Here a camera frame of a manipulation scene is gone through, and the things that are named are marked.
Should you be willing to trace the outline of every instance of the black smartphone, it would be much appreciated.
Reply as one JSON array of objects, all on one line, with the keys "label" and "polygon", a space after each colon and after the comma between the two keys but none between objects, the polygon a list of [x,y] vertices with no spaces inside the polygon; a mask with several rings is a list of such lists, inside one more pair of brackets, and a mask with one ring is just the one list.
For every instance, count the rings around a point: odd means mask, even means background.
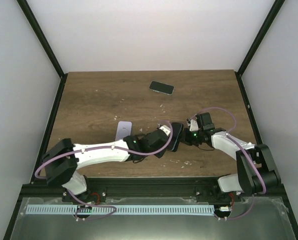
[{"label": "black smartphone", "polygon": [[179,122],[173,122],[171,123],[171,126],[173,130],[173,135],[169,145],[167,146],[167,150],[171,152],[176,152],[180,143],[181,134],[184,126],[182,123]]},{"label": "black smartphone", "polygon": [[149,86],[149,89],[155,92],[171,95],[173,93],[174,87],[165,83],[152,81]]}]

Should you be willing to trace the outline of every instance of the silver metal surface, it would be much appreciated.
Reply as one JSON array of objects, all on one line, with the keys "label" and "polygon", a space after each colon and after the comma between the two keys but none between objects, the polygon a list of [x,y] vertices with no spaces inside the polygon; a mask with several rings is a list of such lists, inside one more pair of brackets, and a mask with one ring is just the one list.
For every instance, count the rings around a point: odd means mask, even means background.
[{"label": "silver metal surface", "polygon": [[[115,206],[127,202],[132,201],[117,201]],[[189,200],[185,204],[185,207],[199,206]],[[249,206],[248,201],[235,203],[233,217],[245,212]],[[248,215],[232,221],[194,215],[112,215],[93,221],[76,222],[73,215],[19,215],[11,239],[295,240],[295,237],[283,202],[280,199],[257,197]]]}]

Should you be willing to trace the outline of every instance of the black wire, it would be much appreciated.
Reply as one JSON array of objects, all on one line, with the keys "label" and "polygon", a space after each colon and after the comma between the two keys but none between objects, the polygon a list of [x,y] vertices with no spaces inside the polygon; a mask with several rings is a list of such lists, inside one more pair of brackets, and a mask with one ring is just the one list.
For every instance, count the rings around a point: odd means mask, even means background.
[{"label": "black wire", "polygon": [[139,133],[139,134],[137,134],[137,135],[135,135],[135,136],[136,136],[136,137],[142,137],[142,136],[144,137],[144,136],[146,136],[146,134],[144,134],[144,133],[143,133],[143,134],[142,134],[142,133]]},{"label": "black wire", "polygon": [[140,160],[138,160],[138,161],[136,161],[136,160],[133,160],[132,162],[135,164],[138,164],[139,162],[142,162],[143,160],[145,159],[145,157],[143,158],[143,159],[140,159]]},{"label": "black wire", "polygon": [[199,146],[198,146],[198,149],[201,149],[203,151],[214,151],[214,148],[212,148],[212,149],[203,149],[203,148],[199,148]]}]

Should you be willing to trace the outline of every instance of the cable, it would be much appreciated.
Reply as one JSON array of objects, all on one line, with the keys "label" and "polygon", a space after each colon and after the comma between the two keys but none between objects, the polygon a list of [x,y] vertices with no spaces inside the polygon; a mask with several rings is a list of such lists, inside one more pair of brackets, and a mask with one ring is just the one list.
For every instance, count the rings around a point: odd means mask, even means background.
[{"label": "cable", "polygon": [[142,158],[142,159],[140,159],[140,160],[133,160],[132,162],[135,164],[138,164],[138,163],[140,163],[140,162],[142,162],[143,160],[144,160],[145,158]]},{"label": "cable", "polygon": [[90,196],[97,196],[98,200],[97,200],[96,205],[100,204],[100,195],[99,194],[97,194],[96,192],[95,193],[93,192],[93,193],[90,194]]},{"label": "cable", "polygon": [[227,130],[227,133],[229,133],[230,131],[232,131],[233,129],[236,128],[236,126],[237,126],[237,120],[236,120],[236,118],[234,117],[234,115],[233,115],[231,112],[229,112],[228,110],[226,110],[226,109],[224,109],[224,108],[220,108],[220,107],[218,107],[218,106],[207,107],[207,108],[205,108],[205,109],[202,109],[202,110],[201,110],[200,112],[198,112],[197,114],[204,113],[205,111],[210,110],[210,109],[219,109],[219,110],[225,111],[226,113],[228,113],[228,114],[233,118],[234,125],[233,125],[232,128],[230,128],[229,130]]},{"label": "cable", "polygon": [[[227,133],[229,133],[230,131],[232,131],[233,129],[236,128],[236,126],[237,126],[237,120],[236,120],[236,118],[234,117],[234,115],[231,112],[229,112],[228,110],[226,110],[224,108],[220,108],[220,107],[217,107],[217,106],[212,106],[212,107],[208,107],[208,108],[205,108],[205,109],[201,110],[197,114],[201,114],[201,113],[203,113],[203,112],[205,112],[207,110],[210,110],[210,109],[219,109],[219,110],[225,111],[226,113],[228,113],[233,118],[234,126],[232,128],[230,128],[229,130],[227,130]],[[242,151],[242,153],[244,154],[244,156],[247,158],[249,164],[251,165],[252,169],[254,170],[255,174],[257,175],[257,177],[258,177],[258,179],[259,179],[259,181],[260,181],[260,183],[262,185],[262,189],[263,190],[262,190],[262,192],[260,192],[260,194],[265,194],[266,191],[267,191],[267,188],[265,186],[265,183],[264,183],[263,178],[261,177],[259,171],[254,166],[253,161],[251,160],[250,156],[247,154],[247,152],[244,150],[244,148],[237,141],[235,141],[233,138],[230,137],[229,134],[227,134],[227,138],[229,140],[231,140],[234,144],[236,144],[239,147],[239,149]]]},{"label": "cable", "polygon": [[[112,212],[110,212],[110,213],[108,213],[108,214],[106,214],[106,215],[102,215],[102,216],[95,217],[95,218],[91,218],[91,219],[90,219],[90,218],[85,219],[85,220],[87,220],[87,221],[90,221],[90,220],[96,220],[96,219],[103,219],[103,218],[108,217],[108,216],[114,214],[115,212],[117,212],[117,208],[116,208],[115,206],[99,206],[99,205],[89,204],[89,203],[83,202],[83,201],[81,201],[80,199],[78,199],[78,198],[73,194],[73,192],[71,192],[69,189],[67,189],[67,191],[68,191],[68,193],[71,195],[71,197],[72,197],[74,200],[76,200],[78,203],[80,203],[80,204],[82,204],[82,205],[89,206],[89,207],[92,207],[92,208],[95,207],[95,208],[106,208],[106,209],[109,209],[109,208],[110,208],[110,209],[113,209]],[[82,211],[83,209],[88,209],[88,208],[84,207],[84,208],[80,208],[80,209],[78,209],[78,210],[75,212],[75,214],[74,214],[74,216],[76,217],[76,219],[79,219],[79,217],[77,216],[77,214],[78,214],[80,211]]]},{"label": "cable", "polygon": [[246,216],[246,215],[249,214],[249,212],[252,210],[252,208],[253,208],[253,206],[254,206],[254,203],[255,203],[255,197],[254,197],[254,195],[252,195],[252,202],[251,202],[251,206],[249,207],[249,209],[248,209],[245,213],[243,213],[243,214],[241,214],[241,215],[238,215],[238,216],[235,216],[235,217],[230,217],[230,216],[229,216],[229,217],[226,219],[226,221],[237,220],[237,219],[240,219],[240,218]]},{"label": "cable", "polygon": [[235,141],[232,137],[230,137],[229,134],[227,134],[226,136],[229,140],[231,140],[233,143],[235,143],[236,146],[239,147],[239,149],[242,151],[242,153],[244,154],[244,156],[246,157],[246,159],[248,160],[249,164],[251,165],[253,171],[255,172],[255,174],[257,175],[261,185],[262,185],[262,192],[259,192],[260,194],[265,194],[267,192],[267,188],[265,186],[265,183],[263,181],[263,178],[261,177],[258,169],[256,168],[256,166],[254,165],[252,159],[250,158],[250,156],[248,155],[248,153],[245,151],[245,149],[237,142]]},{"label": "cable", "polygon": [[229,196],[231,197],[232,203],[231,203],[231,208],[233,210],[233,205],[234,205],[234,196],[232,193],[229,193]]},{"label": "cable", "polygon": [[199,146],[197,146],[198,149],[200,150],[203,150],[203,151],[214,151],[215,148],[212,148],[212,149],[203,149],[203,148],[200,148]]},{"label": "cable", "polygon": [[[170,143],[170,141],[171,141],[171,139],[172,139],[172,135],[173,135],[173,129],[172,129],[172,126],[171,126],[171,124],[170,124],[170,122],[169,121],[165,121],[165,120],[163,120],[162,122],[165,122],[167,125],[169,125],[169,127],[170,127],[170,135],[169,135],[169,138],[168,138],[168,140],[167,140],[167,142],[160,148],[160,149],[158,149],[158,150],[156,150],[156,151],[153,151],[153,152],[139,152],[139,151],[134,151],[134,150],[130,150],[130,149],[127,149],[127,148],[124,148],[124,147],[120,147],[120,146],[114,146],[114,148],[115,149],[119,149],[119,150],[123,150],[123,151],[127,151],[128,153],[132,153],[132,154],[136,154],[136,155],[141,155],[141,156],[150,156],[150,155],[154,155],[154,154],[157,154],[157,153],[159,153],[160,151],[162,151],[163,149],[165,149],[168,145],[169,145],[169,143]],[[93,151],[93,150],[99,150],[99,149],[111,149],[112,148],[112,146],[95,146],[95,147],[89,147],[89,148],[86,148],[84,151],[85,152],[88,152],[88,151]],[[43,168],[45,168],[45,166],[47,166],[48,164],[50,164],[50,163],[52,163],[53,161],[56,161],[56,160],[58,160],[58,159],[60,159],[60,158],[63,158],[63,157],[66,157],[66,156],[69,156],[69,155],[72,155],[72,154],[77,154],[77,153],[81,153],[82,152],[82,150],[80,149],[80,150],[74,150],[74,151],[70,151],[70,152],[66,152],[66,153],[63,153],[63,154],[60,154],[60,155],[58,155],[58,156],[55,156],[54,158],[51,158],[51,159],[49,159],[48,161],[46,161],[46,162],[44,162],[40,167],[38,167],[37,168],[37,170],[34,172],[34,176],[38,179],[46,179],[46,177],[45,176],[40,176],[39,175],[39,173],[41,172],[41,170],[43,169]]]}]

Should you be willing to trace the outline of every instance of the white wall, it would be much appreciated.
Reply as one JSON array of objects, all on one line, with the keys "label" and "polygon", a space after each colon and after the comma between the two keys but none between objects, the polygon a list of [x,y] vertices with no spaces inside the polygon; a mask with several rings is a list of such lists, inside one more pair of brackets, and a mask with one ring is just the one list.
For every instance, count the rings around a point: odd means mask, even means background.
[{"label": "white wall", "polygon": [[287,0],[243,82],[298,221],[298,0]]},{"label": "white wall", "polygon": [[63,70],[237,70],[274,0],[28,0]]},{"label": "white wall", "polygon": [[15,0],[0,0],[0,239],[29,182],[59,77]]}]

